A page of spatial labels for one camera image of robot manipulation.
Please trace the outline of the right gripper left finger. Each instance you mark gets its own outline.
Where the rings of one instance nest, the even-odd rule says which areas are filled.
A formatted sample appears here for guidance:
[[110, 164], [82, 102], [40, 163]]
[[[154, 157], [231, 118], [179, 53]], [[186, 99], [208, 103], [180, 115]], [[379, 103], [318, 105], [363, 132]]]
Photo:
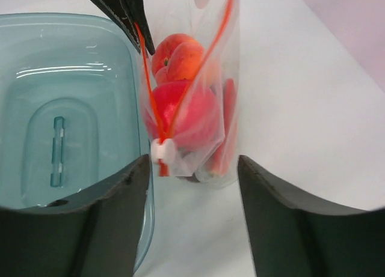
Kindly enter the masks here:
[[1, 275], [132, 276], [149, 180], [143, 155], [46, 207], [2, 207]]

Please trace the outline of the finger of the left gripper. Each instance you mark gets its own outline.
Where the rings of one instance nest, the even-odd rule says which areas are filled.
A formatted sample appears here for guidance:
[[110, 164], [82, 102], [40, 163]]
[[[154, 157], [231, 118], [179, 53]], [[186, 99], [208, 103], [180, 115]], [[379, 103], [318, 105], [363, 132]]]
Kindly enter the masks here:
[[[155, 47], [144, 10], [144, 0], [121, 0], [121, 4], [125, 13], [125, 26], [134, 48], [139, 52], [142, 47], [146, 47], [148, 53], [154, 55]], [[138, 25], [145, 45], [140, 45], [135, 25]]]
[[134, 18], [125, 0], [90, 0], [106, 14], [128, 37], [138, 53], [141, 52], [140, 41], [134, 28]]

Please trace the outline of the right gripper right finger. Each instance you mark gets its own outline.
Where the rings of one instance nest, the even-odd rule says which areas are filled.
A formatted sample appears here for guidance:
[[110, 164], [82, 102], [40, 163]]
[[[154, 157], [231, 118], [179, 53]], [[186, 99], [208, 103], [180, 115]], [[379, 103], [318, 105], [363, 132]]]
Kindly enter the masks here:
[[384, 275], [384, 209], [320, 198], [245, 155], [238, 177], [257, 276]]

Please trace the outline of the orange toy peach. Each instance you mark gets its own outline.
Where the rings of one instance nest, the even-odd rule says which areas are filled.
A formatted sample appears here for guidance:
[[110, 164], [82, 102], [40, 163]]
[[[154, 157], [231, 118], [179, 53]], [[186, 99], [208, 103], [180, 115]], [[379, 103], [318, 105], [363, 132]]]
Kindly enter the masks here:
[[152, 57], [151, 69], [156, 84], [193, 80], [204, 51], [203, 46], [189, 35], [177, 33], [166, 37]]

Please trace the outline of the toy watermelon slice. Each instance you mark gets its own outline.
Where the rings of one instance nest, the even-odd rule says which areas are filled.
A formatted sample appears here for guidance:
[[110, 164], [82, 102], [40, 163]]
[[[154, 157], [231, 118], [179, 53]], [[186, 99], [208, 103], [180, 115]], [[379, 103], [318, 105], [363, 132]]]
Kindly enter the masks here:
[[232, 78], [225, 80], [223, 86], [223, 117], [225, 138], [210, 158], [209, 172], [214, 176], [227, 174], [235, 155], [237, 120], [234, 117], [237, 90]]

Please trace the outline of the clear orange zip top bag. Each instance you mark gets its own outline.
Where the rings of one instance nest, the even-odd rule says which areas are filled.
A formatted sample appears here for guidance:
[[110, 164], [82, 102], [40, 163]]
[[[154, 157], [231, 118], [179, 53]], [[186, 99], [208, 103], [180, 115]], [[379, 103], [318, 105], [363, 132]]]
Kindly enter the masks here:
[[237, 179], [239, 0], [144, 0], [140, 108], [161, 177], [225, 187]]

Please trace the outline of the blue transparent plastic tub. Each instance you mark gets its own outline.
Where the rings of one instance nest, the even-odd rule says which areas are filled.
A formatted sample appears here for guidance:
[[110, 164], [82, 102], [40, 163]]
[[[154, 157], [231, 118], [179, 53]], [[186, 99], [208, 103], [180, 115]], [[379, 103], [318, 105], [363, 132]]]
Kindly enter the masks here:
[[[1, 208], [78, 193], [148, 155], [129, 40], [95, 16], [1, 16]], [[134, 273], [154, 232], [153, 178]]]

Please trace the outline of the red toy apple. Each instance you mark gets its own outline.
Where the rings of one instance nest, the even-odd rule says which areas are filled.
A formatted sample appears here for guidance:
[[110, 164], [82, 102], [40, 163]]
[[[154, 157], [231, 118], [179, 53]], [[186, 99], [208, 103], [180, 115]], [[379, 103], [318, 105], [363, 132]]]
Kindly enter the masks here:
[[[167, 82], [153, 90], [156, 107], [168, 132], [175, 109], [189, 81]], [[218, 142], [220, 104], [210, 88], [199, 85], [190, 92], [177, 113], [173, 134], [169, 136], [178, 149], [212, 149]]]

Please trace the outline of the purple toy eggplant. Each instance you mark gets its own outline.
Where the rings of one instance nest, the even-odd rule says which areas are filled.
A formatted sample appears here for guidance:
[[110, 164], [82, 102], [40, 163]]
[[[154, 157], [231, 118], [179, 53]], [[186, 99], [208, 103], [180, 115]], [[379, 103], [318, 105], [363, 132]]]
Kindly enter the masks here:
[[196, 174], [205, 161], [205, 154], [201, 150], [191, 151], [186, 148], [179, 149], [178, 153], [176, 165], [178, 167], [177, 177], [192, 183], [200, 183]]

